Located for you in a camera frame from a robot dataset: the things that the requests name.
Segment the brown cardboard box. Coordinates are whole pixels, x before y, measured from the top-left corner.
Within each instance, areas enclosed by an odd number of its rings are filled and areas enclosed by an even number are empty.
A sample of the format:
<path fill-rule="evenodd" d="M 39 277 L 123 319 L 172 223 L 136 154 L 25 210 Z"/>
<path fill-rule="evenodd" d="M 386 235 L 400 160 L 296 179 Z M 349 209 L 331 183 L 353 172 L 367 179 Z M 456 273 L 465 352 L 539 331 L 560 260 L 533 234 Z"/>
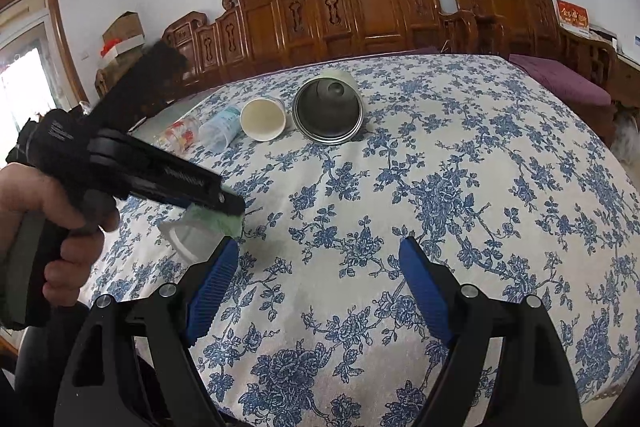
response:
<path fill-rule="evenodd" d="M 102 35 L 103 48 L 100 52 L 104 57 L 117 43 L 137 36 L 143 36 L 142 23 L 137 12 L 127 11 L 111 23 L 111 26 Z"/>

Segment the blue floral tablecloth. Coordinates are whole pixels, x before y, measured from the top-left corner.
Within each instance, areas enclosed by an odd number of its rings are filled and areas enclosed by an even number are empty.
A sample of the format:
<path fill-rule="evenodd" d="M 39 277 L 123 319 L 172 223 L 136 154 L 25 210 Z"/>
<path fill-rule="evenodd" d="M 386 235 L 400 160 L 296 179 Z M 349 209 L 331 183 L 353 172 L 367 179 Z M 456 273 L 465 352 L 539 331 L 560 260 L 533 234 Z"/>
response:
<path fill-rule="evenodd" d="M 366 104 L 335 146 L 295 128 L 186 159 L 246 202 L 240 262 L 191 355 L 254 426 L 407 426 L 445 347 L 398 249 L 416 239 L 492 298 L 537 296 L 594 424 L 639 361 L 639 195 L 570 109 L 494 56 L 341 62 Z"/>

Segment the cream steel-lined thermos cup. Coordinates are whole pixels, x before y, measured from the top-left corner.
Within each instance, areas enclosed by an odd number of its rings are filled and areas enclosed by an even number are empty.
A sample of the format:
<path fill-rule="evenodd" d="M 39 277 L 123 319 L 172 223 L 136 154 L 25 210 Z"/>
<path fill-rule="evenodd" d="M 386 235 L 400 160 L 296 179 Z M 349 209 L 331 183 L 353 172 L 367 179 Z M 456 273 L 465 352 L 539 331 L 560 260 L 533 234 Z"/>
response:
<path fill-rule="evenodd" d="M 308 139 L 337 145 L 354 139 L 364 121 L 364 103 L 356 80 L 345 69 L 323 69 L 295 93 L 292 118 Z"/>

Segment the red calendar card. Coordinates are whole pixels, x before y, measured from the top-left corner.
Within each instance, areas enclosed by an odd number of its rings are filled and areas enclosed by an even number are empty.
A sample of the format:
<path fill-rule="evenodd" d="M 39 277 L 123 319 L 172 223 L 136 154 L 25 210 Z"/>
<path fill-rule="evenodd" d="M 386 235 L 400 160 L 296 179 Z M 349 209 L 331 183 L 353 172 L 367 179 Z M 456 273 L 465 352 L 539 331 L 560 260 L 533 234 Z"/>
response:
<path fill-rule="evenodd" d="M 580 5 L 564 0 L 556 0 L 560 24 L 567 30 L 589 35 L 588 11 Z"/>

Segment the white paper cup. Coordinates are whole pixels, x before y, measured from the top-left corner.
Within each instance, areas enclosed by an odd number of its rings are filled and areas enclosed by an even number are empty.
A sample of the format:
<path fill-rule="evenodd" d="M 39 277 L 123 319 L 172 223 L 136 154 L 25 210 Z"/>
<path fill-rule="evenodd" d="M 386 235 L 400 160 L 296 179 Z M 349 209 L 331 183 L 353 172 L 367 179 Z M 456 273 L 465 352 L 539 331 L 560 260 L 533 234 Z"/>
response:
<path fill-rule="evenodd" d="M 241 110 L 240 124 L 244 133 L 258 142 L 277 139 L 286 128 L 288 115 L 283 103 L 272 96 L 258 96 Z"/>

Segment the long carved wooden sofa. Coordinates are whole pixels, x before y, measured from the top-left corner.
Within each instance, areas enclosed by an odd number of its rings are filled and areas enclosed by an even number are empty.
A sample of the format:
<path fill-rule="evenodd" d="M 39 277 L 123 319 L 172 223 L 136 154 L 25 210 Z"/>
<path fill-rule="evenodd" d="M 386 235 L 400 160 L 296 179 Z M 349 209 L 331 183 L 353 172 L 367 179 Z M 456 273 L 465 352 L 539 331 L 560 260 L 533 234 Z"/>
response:
<path fill-rule="evenodd" d="M 338 58 L 413 51 L 471 54 L 480 34 L 469 11 L 439 0 L 222 0 L 220 17 L 190 12 L 164 41 L 186 57 L 193 93 Z"/>

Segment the wooden side table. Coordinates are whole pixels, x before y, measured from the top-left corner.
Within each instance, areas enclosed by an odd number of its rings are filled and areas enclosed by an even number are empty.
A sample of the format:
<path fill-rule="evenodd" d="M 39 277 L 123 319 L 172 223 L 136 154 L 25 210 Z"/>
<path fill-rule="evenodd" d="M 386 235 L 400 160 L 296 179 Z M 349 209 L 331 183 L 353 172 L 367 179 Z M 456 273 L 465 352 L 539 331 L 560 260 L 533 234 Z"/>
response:
<path fill-rule="evenodd" d="M 638 107 L 640 102 L 639 63 L 623 54 L 614 32 L 599 25 L 591 25 L 590 35 L 607 42 L 616 52 L 614 72 L 606 84 L 606 90 L 615 102 L 626 107 Z"/>

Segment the translucent green labelled cup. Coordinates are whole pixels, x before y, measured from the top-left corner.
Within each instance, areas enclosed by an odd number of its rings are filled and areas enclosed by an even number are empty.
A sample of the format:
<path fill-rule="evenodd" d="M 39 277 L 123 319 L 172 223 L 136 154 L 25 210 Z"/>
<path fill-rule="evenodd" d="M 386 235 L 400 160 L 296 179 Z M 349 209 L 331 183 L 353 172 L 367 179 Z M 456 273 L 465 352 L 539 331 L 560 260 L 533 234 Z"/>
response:
<path fill-rule="evenodd" d="M 242 235 L 244 216 L 229 216 L 221 211 L 191 205 L 179 219 L 157 225 L 160 235 L 186 262 L 206 261 L 226 237 Z"/>

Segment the clear blue plastic cup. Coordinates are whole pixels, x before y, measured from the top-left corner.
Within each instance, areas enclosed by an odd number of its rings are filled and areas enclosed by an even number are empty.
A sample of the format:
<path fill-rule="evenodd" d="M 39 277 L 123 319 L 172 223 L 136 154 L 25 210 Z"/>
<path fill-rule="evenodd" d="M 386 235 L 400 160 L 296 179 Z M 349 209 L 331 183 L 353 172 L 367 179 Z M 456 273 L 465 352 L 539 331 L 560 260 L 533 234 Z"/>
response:
<path fill-rule="evenodd" d="M 212 153 L 220 153 L 241 131 L 240 110 L 228 106 L 204 122 L 198 129 L 198 141 Z"/>

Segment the clear glass with red print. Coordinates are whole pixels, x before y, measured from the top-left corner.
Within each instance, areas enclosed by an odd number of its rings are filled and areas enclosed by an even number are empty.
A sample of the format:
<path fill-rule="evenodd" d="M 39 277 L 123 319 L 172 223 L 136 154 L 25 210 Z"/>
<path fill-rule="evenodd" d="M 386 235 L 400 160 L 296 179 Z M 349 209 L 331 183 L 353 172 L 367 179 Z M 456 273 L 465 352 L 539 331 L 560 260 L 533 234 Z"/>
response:
<path fill-rule="evenodd" d="M 198 141 L 201 121 L 194 116 L 186 116 L 171 124 L 155 140 L 154 145 L 171 154 L 181 155 Z"/>

